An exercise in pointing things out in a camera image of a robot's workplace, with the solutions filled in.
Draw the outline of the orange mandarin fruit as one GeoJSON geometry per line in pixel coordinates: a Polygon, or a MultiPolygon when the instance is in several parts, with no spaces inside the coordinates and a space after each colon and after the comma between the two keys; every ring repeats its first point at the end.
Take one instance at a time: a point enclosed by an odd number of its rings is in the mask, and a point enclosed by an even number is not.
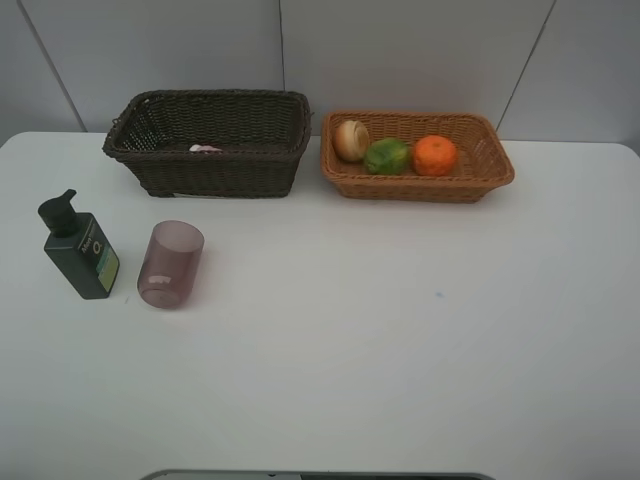
{"type": "Polygon", "coordinates": [[[414,171],[421,176],[447,176],[452,172],[457,158],[458,150],[451,140],[439,135],[428,135],[415,143],[412,165],[414,171]]]}

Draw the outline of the dark green pump bottle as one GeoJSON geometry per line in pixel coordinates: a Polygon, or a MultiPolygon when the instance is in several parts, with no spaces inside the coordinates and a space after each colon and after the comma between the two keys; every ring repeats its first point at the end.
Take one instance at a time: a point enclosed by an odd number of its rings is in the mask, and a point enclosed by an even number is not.
{"type": "Polygon", "coordinates": [[[95,216],[77,212],[74,189],[43,202],[38,215],[49,229],[44,252],[85,300],[110,296],[120,260],[95,216]]]}

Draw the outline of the red orange peach fruit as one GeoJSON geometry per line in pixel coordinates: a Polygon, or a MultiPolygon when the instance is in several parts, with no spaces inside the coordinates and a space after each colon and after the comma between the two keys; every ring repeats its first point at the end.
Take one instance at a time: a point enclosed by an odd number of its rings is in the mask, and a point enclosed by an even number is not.
{"type": "Polygon", "coordinates": [[[345,162],[362,161],[369,145],[369,132],[361,121],[345,120],[334,132],[334,151],[345,162]]]}

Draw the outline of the translucent purple plastic cup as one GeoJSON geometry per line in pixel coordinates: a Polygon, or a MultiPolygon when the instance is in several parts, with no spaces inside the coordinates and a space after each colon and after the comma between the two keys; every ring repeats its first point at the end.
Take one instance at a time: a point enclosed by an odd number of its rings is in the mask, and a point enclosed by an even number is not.
{"type": "Polygon", "coordinates": [[[205,244],[196,227],[178,220],[156,224],[137,280],[148,305],[175,309],[189,299],[205,244]]]}

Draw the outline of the green lime fruit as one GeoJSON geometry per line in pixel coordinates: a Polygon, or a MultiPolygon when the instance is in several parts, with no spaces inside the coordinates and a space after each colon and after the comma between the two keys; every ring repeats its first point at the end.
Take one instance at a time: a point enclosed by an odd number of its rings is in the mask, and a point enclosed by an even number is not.
{"type": "Polygon", "coordinates": [[[364,156],[364,168],[371,175],[400,175],[408,167],[409,146],[397,138],[373,142],[364,156]]]}

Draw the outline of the dark brown wicker basket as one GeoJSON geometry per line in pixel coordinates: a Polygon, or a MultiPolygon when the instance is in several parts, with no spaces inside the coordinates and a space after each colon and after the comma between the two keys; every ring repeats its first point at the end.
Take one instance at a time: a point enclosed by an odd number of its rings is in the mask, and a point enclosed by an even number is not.
{"type": "Polygon", "coordinates": [[[280,90],[154,90],[114,120],[104,153],[151,196],[282,198],[311,136],[301,93],[280,90]],[[222,152],[190,152],[194,144],[222,152]]]}

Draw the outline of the tan wicker basket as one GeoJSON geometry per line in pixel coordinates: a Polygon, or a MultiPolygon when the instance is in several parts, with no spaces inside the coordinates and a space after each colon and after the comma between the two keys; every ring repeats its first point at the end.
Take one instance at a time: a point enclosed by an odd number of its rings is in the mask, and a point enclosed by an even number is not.
{"type": "Polygon", "coordinates": [[[321,167],[342,196],[360,200],[475,203],[515,176],[491,123],[470,113],[331,112],[322,125],[321,167]],[[371,175],[360,163],[342,161],[334,150],[335,132],[347,120],[362,122],[373,141],[392,137],[413,145],[427,135],[446,137],[457,149],[456,163],[449,174],[438,177],[421,176],[412,166],[400,175],[371,175]]]}

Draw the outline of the pink lotion bottle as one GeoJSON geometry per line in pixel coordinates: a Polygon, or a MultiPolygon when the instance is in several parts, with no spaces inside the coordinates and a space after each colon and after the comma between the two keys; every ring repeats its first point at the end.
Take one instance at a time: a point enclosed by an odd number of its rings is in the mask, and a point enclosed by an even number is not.
{"type": "Polygon", "coordinates": [[[190,152],[222,152],[223,150],[210,145],[194,144],[189,148],[190,152]]]}

